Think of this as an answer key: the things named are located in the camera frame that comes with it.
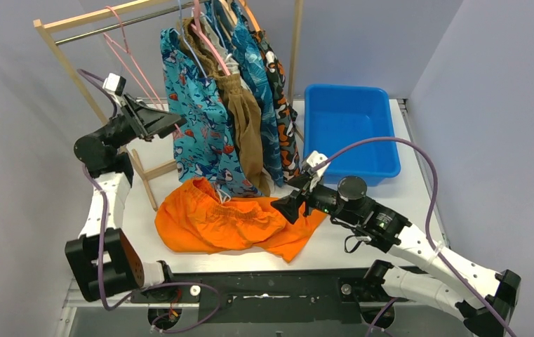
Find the light blue shark print shorts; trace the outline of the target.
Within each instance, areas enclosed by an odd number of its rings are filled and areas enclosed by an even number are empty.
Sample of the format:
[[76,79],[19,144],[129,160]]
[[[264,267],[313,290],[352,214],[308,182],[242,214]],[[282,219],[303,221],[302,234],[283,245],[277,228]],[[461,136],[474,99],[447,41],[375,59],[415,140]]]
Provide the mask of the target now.
[[164,82],[170,112],[183,116],[186,125],[173,141],[173,156],[180,182],[205,178],[233,197],[244,197],[230,169],[239,168],[232,140],[233,123],[221,101],[216,81],[205,81],[199,66],[181,47],[180,33],[165,29],[160,35]]

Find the khaki brown shorts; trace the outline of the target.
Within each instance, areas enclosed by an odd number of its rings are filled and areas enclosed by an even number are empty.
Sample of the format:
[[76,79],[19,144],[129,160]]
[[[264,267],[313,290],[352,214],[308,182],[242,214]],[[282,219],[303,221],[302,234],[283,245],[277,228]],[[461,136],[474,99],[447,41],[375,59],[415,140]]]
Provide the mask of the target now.
[[[191,55],[183,43],[180,45],[187,55]],[[236,75],[225,76],[223,72],[218,71],[212,59],[210,64],[211,78],[216,81],[221,101],[233,123],[232,140],[240,167],[231,168],[229,171],[244,175],[243,178],[234,179],[234,182],[242,188],[242,191],[236,194],[244,197],[255,195],[268,197],[270,188],[267,175],[263,171],[259,105],[251,91],[242,89]]]

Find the thick pink hanger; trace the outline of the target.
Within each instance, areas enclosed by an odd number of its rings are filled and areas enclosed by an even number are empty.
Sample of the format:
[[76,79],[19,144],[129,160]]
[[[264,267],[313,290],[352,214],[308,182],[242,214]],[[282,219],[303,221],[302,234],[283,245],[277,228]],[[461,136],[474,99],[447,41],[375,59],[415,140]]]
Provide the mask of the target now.
[[231,73],[224,61],[224,59],[221,57],[218,50],[215,48],[215,46],[212,44],[211,40],[203,33],[203,27],[200,23],[200,16],[201,16],[201,6],[199,0],[193,0],[193,18],[194,23],[191,24],[191,28],[194,30],[194,33],[202,40],[205,45],[209,48],[211,53],[213,54],[214,58],[217,60],[219,65],[222,68],[223,73],[225,76],[230,76]]

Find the light blue hanger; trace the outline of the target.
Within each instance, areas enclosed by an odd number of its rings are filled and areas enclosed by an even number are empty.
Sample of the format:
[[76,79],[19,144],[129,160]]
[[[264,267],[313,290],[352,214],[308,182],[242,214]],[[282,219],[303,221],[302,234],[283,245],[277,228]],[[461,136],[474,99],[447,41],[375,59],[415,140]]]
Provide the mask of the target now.
[[178,29],[180,31],[181,42],[192,55],[196,64],[199,66],[205,81],[211,77],[211,59],[203,52],[200,45],[200,38],[193,37],[192,20],[183,18],[182,2],[178,1]]

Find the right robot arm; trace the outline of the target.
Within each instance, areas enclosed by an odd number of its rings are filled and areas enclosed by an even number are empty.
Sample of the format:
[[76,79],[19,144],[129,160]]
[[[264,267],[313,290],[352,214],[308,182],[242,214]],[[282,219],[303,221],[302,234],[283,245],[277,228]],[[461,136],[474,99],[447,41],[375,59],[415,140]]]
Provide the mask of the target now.
[[308,175],[294,178],[292,186],[288,196],[271,203],[289,222],[312,210],[324,212],[360,242],[421,271],[376,260],[363,279],[367,296],[405,298],[436,308],[460,320],[475,336],[507,335],[521,284],[515,272],[488,269],[441,243],[427,241],[405,216],[368,197],[366,182],[357,176],[343,178],[336,189],[314,183]]

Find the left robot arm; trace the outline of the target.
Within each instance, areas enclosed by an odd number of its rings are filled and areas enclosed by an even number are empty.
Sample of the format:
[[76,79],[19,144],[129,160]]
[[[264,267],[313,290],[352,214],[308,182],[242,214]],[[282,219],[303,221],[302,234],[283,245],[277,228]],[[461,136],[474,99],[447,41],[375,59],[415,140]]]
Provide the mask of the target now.
[[166,300],[177,289],[170,267],[162,260],[143,262],[122,229],[135,171],[130,155],[121,148],[137,138],[165,138],[186,120],[139,103],[129,94],[114,100],[120,110],[116,116],[74,144],[93,196],[83,229],[65,244],[65,256],[87,302],[107,305],[110,296],[138,289]]

